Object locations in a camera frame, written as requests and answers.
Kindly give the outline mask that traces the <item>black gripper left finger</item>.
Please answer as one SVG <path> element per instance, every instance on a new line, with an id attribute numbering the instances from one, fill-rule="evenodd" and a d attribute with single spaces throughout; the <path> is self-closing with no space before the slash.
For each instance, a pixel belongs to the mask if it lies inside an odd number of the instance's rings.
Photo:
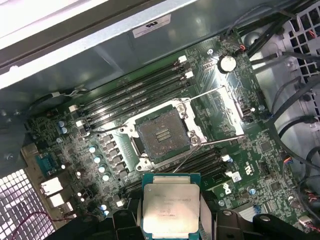
<path id="1" fill-rule="evenodd" d="M 142 203 L 131 199 L 128 207 L 100 221 L 94 216 L 77 217 L 53 233 L 55 240 L 142 240 Z"/>

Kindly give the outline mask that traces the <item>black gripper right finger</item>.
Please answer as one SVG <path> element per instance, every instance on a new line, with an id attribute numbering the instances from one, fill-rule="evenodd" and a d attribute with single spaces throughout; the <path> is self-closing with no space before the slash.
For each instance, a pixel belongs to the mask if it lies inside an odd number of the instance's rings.
<path id="1" fill-rule="evenodd" d="M 200 223 L 208 240 L 314 240 L 280 218 L 258 214 L 252 222 L 231 209 L 221 209 L 211 191 L 200 193 Z"/>

